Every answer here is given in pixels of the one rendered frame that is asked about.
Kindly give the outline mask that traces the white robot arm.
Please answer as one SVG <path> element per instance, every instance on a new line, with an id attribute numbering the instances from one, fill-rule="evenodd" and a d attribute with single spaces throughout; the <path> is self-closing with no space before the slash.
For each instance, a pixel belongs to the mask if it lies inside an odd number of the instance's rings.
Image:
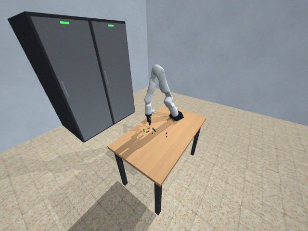
<path id="1" fill-rule="evenodd" d="M 150 83 L 149 83 L 149 87 L 148 87 L 148 90 L 147 90 L 147 94 L 146 94 L 145 99 L 144 99 L 144 101 L 145 101 L 145 113 L 147 115 L 150 115 L 151 113 L 155 114 L 154 109 L 151 108 L 151 100 L 152 100 L 152 96 L 153 96 L 153 93 L 154 93 L 154 90 L 155 90 L 156 77 L 159 80 L 159 88 L 160 88 L 161 92 L 165 93 L 165 95 L 166 95 L 166 97 L 164 99 L 164 104 L 169 109 L 172 116 L 176 117 L 179 113 L 178 113 L 178 110 L 175 107 L 174 103 L 172 103 L 173 98 L 172 98 L 172 95 L 170 93 L 167 81 L 166 81 L 164 69 L 157 64 L 155 64 L 152 67 Z"/>

